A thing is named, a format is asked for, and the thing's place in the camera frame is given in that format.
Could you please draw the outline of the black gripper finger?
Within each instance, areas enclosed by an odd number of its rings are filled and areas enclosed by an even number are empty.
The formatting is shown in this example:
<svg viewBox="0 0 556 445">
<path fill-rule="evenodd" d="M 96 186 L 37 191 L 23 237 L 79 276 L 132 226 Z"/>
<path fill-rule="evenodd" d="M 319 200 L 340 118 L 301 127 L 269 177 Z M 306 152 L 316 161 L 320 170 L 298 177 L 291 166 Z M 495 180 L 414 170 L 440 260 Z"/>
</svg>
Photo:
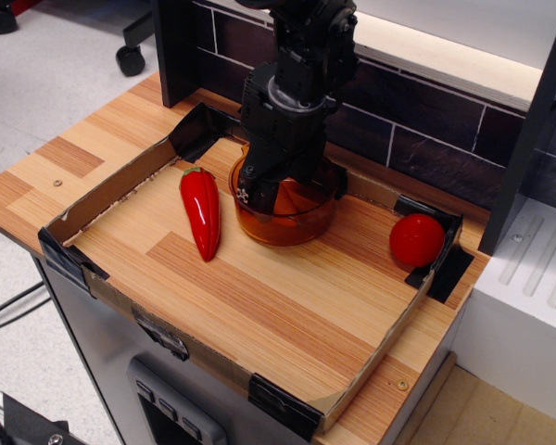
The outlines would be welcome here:
<svg viewBox="0 0 556 445">
<path fill-rule="evenodd" d="M 309 184 L 322 162 L 323 151 L 313 148 L 297 152 L 290 161 L 289 177 L 299 184 Z"/>
<path fill-rule="evenodd" d="M 279 182 L 255 180 L 250 186 L 249 207 L 261 214 L 272 214 L 279 191 Z"/>
</svg>

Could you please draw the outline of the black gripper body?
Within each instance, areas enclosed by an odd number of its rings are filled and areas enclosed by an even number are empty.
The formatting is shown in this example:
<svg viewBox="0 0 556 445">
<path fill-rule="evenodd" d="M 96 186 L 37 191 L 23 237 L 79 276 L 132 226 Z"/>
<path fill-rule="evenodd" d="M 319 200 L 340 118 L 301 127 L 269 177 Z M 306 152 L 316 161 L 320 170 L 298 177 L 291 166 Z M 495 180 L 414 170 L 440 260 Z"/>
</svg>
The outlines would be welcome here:
<svg viewBox="0 0 556 445">
<path fill-rule="evenodd" d="M 280 67 L 263 63 L 246 77 L 241 126 L 249 141 L 245 186 L 267 178 L 270 172 L 289 165 L 299 151 L 325 148 L 324 121 L 332 111 L 321 90 L 310 98 L 286 91 L 278 83 Z"/>
</svg>

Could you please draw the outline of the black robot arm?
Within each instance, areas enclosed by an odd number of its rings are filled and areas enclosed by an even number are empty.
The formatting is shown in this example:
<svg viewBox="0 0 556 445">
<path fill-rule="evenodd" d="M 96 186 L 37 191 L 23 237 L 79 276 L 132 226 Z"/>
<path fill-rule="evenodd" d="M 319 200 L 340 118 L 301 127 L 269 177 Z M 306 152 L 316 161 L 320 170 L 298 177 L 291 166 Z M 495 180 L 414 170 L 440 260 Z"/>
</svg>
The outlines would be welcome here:
<svg viewBox="0 0 556 445">
<path fill-rule="evenodd" d="M 308 184 L 322 161 L 326 117 L 359 66 L 352 1 L 245 1 L 273 19 L 277 58 L 245 80 L 241 125 L 249 149 L 237 180 L 237 198 L 272 214 L 279 184 Z"/>
</svg>

